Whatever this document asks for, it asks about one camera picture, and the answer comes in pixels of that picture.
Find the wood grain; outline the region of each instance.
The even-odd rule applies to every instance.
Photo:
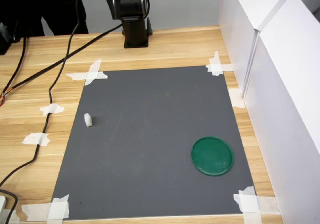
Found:
[[[71,50],[96,37],[95,34],[76,35]],[[14,84],[62,59],[66,54],[68,36],[30,38],[20,73]],[[0,87],[11,78],[22,53],[23,43],[13,44],[5,56],[0,56]],[[65,107],[54,114],[47,129],[50,143],[41,147],[35,163],[13,175],[2,187],[19,197],[17,213],[21,220],[27,216],[22,204],[51,201],[75,119],[84,81],[72,81],[66,73],[88,72],[90,65],[102,58],[100,70],[133,70],[165,67],[204,66],[216,51],[222,64],[230,64],[219,27],[160,30],[150,37],[149,48],[124,49],[124,37],[112,33],[67,61],[62,76],[53,89],[53,101]],[[31,132],[41,132],[45,117],[40,108],[49,105],[48,89],[59,67],[14,90],[0,108],[0,179],[11,170],[32,159],[36,147],[23,145]],[[225,73],[228,88],[237,88],[234,73]],[[269,176],[246,109],[234,108],[257,194],[274,196]],[[13,204],[9,198],[7,208]],[[80,221],[76,223],[243,223],[242,215],[205,217],[136,218],[118,220]],[[280,215],[264,216],[263,223],[282,223]]]

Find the round lid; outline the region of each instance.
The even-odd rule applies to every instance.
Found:
[[[229,145],[216,137],[198,140],[191,152],[193,165],[203,174],[220,176],[234,164],[234,154]]]

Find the white partition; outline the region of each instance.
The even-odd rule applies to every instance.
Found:
[[[241,91],[259,31],[285,0],[220,0],[219,24]]]
[[[320,223],[320,24],[288,0],[260,34],[246,106],[284,223]]]

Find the masking tape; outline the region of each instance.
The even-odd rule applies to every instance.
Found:
[[[96,79],[107,79],[108,76],[103,72],[99,72],[102,59],[98,59],[94,62],[89,69],[88,73],[67,73],[66,75],[71,77],[75,81],[85,80],[85,86],[91,84]]]
[[[6,220],[7,220],[7,217],[9,215],[9,212],[10,210],[9,209],[3,209],[1,212],[0,212],[0,223],[6,223]],[[17,211],[14,210],[12,215],[11,215],[11,218],[10,218],[10,221],[9,221],[9,224],[19,224],[20,223],[20,218],[17,216]]]
[[[43,112],[43,115],[46,116],[49,113],[62,113],[65,109],[57,103],[52,103],[47,107],[40,108],[40,110]]]
[[[228,91],[233,107],[246,108],[239,88],[230,88]]]
[[[48,224],[61,224],[69,218],[69,195],[54,198],[52,203],[25,204],[22,211],[28,216],[29,222],[47,221]]]
[[[280,214],[276,198],[257,196],[253,186],[239,190],[233,198],[243,212],[245,224],[262,224],[261,214]]]
[[[206,67],[208,68],[208,72],[211,72],[213,76],[219,76],[224,73],[218,51],[215,52],[214,58],[210,59],[210,64]]]
[[[213,76],[219,76],[224,72],[233,72],[232,64],[221,64],[219,52],[215,52],[214,58],[210,59],[210,64],[206,66],[208,72],[211,72]]]
[[[224,72],[233,72],[234,66],[232,64],[222,64],[222,69]]]
[[[23,140],[23,144],[47,146],[50,140],[46,133],[30,133]]]

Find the person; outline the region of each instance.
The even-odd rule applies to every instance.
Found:
[[[0,23],[21,37],[44,36],[42,18],[54,35],[71,34],[77,24],[76,0],[0,0]],[[76,34],[88,33],[86,10],[79,0],[80,25]]]

